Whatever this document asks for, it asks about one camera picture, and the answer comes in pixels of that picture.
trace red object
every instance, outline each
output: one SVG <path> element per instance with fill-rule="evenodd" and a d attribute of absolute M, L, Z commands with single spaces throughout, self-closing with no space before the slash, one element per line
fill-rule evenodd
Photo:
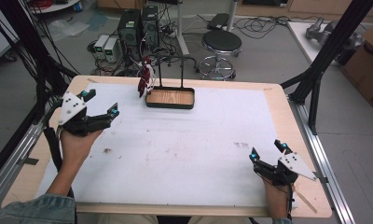
<path fill-rule="evenodd" d="M 30 3 L 29 7 L 32 10 L 42 10 L 52 6 L 51 0 L 34 0 Z"/>
<path fill-rule="evenodd" d="M 148 57 L 143 57 L 143 69 L 137 88 L 137 90 L 140 92 L 140 98 L 143 96 L 144 91 L 149 84 L 149 79 L 151 78 L 149 69 L 146 67 L 147 64 L 151 64 L 151 60 Z"/>

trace chair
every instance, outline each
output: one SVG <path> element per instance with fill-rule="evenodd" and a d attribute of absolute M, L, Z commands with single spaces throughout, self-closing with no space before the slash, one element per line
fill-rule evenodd
<path fill-rule="evenodd" d="M 241 39 L 228 31 L 213 30 L 203 36 L 201 44 L 215 54 L 215 56 L 209 56 L 200 61 L 201 78 L 233 79 L 236 76 L 236 70 L 232 63 L 222 56 L 233 55 L 237 57 L 242 51 Z"/>

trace round stool seat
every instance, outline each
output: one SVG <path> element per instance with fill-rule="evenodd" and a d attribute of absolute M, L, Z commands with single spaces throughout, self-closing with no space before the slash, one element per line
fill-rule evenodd
<path fill-rule="evenodd" d="M 213 30 L 206 33 L 201 42 L 208 50 L 222 54 L 232 53 L 242 46 L 242 41 L 238 36 L 222 30 Z"/>

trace electronic equipment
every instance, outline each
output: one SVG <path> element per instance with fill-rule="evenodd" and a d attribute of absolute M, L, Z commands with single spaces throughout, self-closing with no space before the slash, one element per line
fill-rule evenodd
<path fill-rule="evenodd" d="M 207 29 L 209 30 L 220 30 L 223 26 L 228 23 L 229 14 L 219 13 L 209 22 Z"/>
<path fill-rule="evenodd" d="M 158 7 L 143 7 L 143 27 L 145 32 L 145 44 L 154 48 L 159 47 Z"/>
<path fill-rule="evenodd" d="M 116 37 L 110 37 L 104 47 L 105 59 L 109 63 L 116 63 L 120 55 L 120 47 Z"/>
<path fill-rule="evenodd" d="M 96 44 L 94 44 L 94 56 L 96 59 L 105 59 L 104 47 L 109 37 L 109 35 L 101 35 Z"/>
<path fill-rule="evenodd" d="M 143 25 L 139 9 L 125 8 L 117 26 L 120 41 L 124 41 L 126 46 L 139 47 L 143 38 Z"/>

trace person's arm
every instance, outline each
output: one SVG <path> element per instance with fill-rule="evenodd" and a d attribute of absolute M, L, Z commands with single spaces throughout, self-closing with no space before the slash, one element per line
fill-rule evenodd
<path fill-rule="evenodd" d="M 287 205 L 288 205 L 288 187 L 287 186 L 273 186 L 271 181 L 262 178 L 265 184 L 266 201 L 273 223 L 292 223 L 287 218 Z"/>
<path fill-rule="evenodd" d="M 79 137 L 62 131 L 62 168 L 47 193 L 25 203 L 10 203 L 0 211 L 0 218 L 14 217 L 26 224 L 74 223 L 76 202 L 66 195 L 101 132 Z"/>
<path fill-rule="evenodd" d="M 62 131 L 62 168 L 48 188 L 47 193 L 67 195 L 76 174 L 90 153 L 91 146 L 101 133 L 102 131 L 98 131 L 80 137 Z"/>

